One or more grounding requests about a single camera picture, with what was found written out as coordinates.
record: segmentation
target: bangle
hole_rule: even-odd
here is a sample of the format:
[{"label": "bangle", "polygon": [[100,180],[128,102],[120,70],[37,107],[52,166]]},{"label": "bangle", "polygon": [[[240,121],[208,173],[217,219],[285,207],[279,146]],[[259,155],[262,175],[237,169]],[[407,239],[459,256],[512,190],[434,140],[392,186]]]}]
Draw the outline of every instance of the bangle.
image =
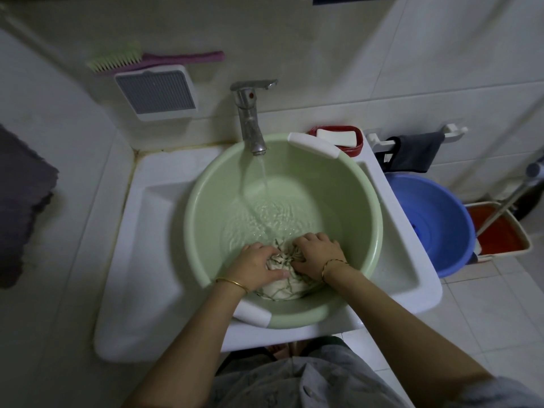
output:
[{"label": "bangle", "polygon": [[345,263],[346,265],[349,265],[348,262],[346,262],[345,260],[341,260],[341,259],[329,259],[325,262],[325,264],[323,265],[323,269],[321,270],[321,281],[324,282],[325,279],[323,278],[324,274],[325,274],[325,268],[327,267],[327,265],[332,262],[333,260],[337,260],[339,262],[342,262],[342,263]]},{"label": "bangle", "polygon": [[230,283],[234,283],[236,286],[239,286],[240,288],[242,288],[244,291],[245,291],[245,294],[247,295],[249,293],[249,289],[246,288],[244,285],[242,285],[241,283],[238,283],[238,282],[235,282],[235,281],[231,281],[230,279],[227,279],[226,277],[218,277],[215,279],[215,282],[219,282],[219,281],[226,281],[226,282],[230,282]]}]

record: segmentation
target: forearm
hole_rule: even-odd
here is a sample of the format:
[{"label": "forearm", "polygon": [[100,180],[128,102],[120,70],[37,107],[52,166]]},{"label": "forearm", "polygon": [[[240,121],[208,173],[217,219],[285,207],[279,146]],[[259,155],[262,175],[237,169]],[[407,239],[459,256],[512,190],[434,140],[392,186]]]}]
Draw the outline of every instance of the forearm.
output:
[{"label": "forearm", "polygon": [[127,399],[125,407],[199,407],[205,404],[228,324],[245,294],[217,283],[199,310]]},{"label": "forearm", "polygon": [[412,402],[442,406],[463,386],[491,377],[480,364],[348,265],[325,276],[370,332]]}]

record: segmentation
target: green bristles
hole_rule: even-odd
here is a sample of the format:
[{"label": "green bristles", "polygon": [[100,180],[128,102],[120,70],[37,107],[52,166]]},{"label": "green bristles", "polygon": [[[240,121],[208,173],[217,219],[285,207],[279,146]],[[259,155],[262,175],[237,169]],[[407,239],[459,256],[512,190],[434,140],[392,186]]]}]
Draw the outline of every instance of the green bristles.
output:
[{"label": "green bristles", "polygon": [[141,61],[142,51],[136,44],[131,44],[123,51],[108,53],[95,59],[87,61],[85,64],[95,73],[102,73],[116,68],[129,66]]}]

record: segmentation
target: hand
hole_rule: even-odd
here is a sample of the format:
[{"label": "hand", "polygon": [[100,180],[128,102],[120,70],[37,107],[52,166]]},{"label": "hand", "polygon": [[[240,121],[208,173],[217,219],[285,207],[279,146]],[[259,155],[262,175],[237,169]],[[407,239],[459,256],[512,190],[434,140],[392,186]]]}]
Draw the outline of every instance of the hand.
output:
[{"label": "hand", "polygon": [[266,268],[268,258],[279,253],[280,251],[275,247],[264,246],[259,242],[246,245],[228,267],[225,277],[244,285],[249,289],[249,292],[268,285],[270,282],[286,279],[289,277],[288,270]]},{"label": "hand", "polygon": [[[331,241],[323,232],[317,234],[306,233],[304,236],[296,238],[293,245],[302,251],[306,259],[305,262],[291,262],[293,269],[300,274],[308,275],[316,281],[321,280],[323,266],[328,260],[346,261],[340,244],[336,240]],[[330,263],[327,268],[332,267],[333,263]]]}]

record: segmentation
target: towel rack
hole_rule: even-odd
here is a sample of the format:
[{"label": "towel rack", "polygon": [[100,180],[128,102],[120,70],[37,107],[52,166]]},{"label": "towel rack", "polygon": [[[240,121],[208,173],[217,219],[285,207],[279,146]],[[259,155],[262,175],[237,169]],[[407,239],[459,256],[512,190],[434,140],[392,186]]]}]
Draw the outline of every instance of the towel rack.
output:
[{"label": "towel rack", "polygon": [[[468,129],[466,127],[459,129],[455,123],[448,123],[440,131],[444,133],[444,143],[453,143],[460,140]],[[374,153],[388,152],[395,146],[394,140],[381,141],[376,133],[369,133],[366,138]]]}]

